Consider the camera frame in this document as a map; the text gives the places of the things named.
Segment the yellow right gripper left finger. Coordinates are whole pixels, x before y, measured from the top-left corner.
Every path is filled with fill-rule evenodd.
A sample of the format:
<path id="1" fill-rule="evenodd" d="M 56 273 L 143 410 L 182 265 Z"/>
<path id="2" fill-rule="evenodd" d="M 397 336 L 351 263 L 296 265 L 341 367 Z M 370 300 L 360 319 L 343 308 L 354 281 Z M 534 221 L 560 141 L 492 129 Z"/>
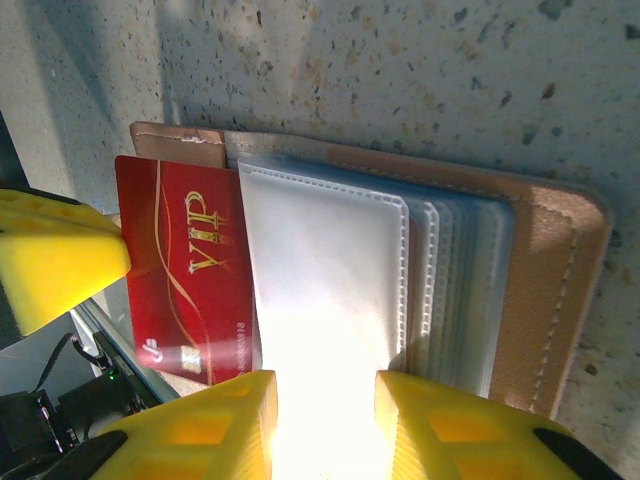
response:
<path id="1" fill-rule="evenodd" d="M 276 374 L 253 371 L 112 424 L 127 440 L 94 479 L 270 479 Z"/>

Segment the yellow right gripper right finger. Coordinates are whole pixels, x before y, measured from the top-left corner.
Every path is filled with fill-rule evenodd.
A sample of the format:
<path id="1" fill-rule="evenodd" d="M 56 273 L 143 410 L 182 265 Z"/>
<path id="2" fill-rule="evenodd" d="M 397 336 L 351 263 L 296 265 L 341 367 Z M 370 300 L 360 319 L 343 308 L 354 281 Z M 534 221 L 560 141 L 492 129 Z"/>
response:
<path id="1" fill-rule="evenodd" d="M 375 379 L 388 479 L 616 479 L 560 424 L 397 371 Z"/>

